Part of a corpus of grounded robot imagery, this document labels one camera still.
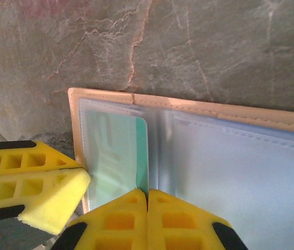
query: marble surface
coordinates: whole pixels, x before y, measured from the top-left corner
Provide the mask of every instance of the marble surface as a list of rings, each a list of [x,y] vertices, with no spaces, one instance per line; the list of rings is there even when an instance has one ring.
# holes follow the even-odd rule
[[[1,0],[0,133],[71,150],[72,86],[294,111],[294,0]]]

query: black stripe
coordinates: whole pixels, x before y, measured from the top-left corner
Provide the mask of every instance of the black stripe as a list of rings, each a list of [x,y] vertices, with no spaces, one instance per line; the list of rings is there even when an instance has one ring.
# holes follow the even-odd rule
[[[25,147],[36,147],[36,144],[33,141],[0,142],[0,149],[25,148]]]
[[[212,226],[225,250],[248,250],[233,228],[219,222],[213,223]]]
[[[51,250],[74,250],[86,228],[87,223],[85,222],[79,222],[66,228]]]
[[[11,207],[0,208],[0,220],[8,218],[16,218],[23,210],[25,205],[16,205]]]

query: beige leather edge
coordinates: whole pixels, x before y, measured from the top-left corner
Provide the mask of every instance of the beige leather edge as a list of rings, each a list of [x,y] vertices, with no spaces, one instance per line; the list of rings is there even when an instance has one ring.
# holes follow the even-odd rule
[[[82,149],[78,106],[79,99],[82,97],[123,104],[169,108],[193,114],[217,117],[230,121],[239,121],[294,132],[294,112],[189,101],[154,95],[70,88],[68,90],[68,98],[72,118],[75,159],[83,166],[85,166],[85,162]],[[89,211],[87,202],[87,195],[85,194],[82,199],[84,213]]]

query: mint green card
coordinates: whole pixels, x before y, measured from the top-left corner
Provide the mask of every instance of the mint green card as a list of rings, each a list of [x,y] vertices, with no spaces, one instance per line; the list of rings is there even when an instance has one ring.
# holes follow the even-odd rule
[[[88,110],[82,119],[84,155],[91,169],[90,209],[140,188],[148,192],[146,121]]]

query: yellow foam clamp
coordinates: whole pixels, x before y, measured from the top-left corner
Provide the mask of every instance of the yellow foam clamp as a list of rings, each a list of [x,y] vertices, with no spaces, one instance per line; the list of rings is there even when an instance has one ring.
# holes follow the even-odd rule
[[[0,219],[17,217],[22,223],[59,234],[89,182],[83,168],[0,176]]]
[[[144,250],[146,229],[145,194],[135,189],[72,221],[52,249]]]
[[[220,217],[159,190],[146,213],[144,199],[133,190],[72,221],[52,250],[248,250]]]
[[[0,176],[63,168],[82,166],[42,142],[0,142]]]

